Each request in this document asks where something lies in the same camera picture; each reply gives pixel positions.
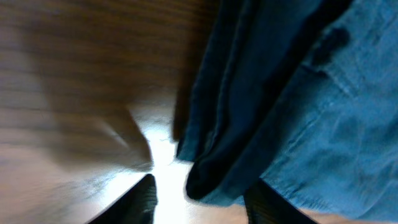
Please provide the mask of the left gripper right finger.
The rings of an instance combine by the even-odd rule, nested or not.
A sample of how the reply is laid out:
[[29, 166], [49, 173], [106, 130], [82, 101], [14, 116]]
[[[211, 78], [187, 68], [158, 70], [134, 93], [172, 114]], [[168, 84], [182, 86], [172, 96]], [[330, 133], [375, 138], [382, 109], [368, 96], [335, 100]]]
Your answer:
[[249, 224], [317, 224], [262, 180], [243, 197]]

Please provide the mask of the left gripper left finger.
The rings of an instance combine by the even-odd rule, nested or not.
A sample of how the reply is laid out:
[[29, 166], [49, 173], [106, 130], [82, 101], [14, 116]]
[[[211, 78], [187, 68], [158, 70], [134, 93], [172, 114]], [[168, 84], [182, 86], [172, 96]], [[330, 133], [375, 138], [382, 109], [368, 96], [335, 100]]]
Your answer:
[[157, 204], [155, 177], [147, 174], [88, 224], [153, 224]]

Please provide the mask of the blue denim shorts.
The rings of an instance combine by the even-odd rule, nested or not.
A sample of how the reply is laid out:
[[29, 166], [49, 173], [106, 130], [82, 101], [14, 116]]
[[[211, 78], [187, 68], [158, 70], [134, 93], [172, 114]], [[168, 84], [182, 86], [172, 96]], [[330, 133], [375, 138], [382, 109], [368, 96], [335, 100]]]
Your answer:
[[185, 189], [397, 221], [397, 2], [221, 1], [177, 157]]

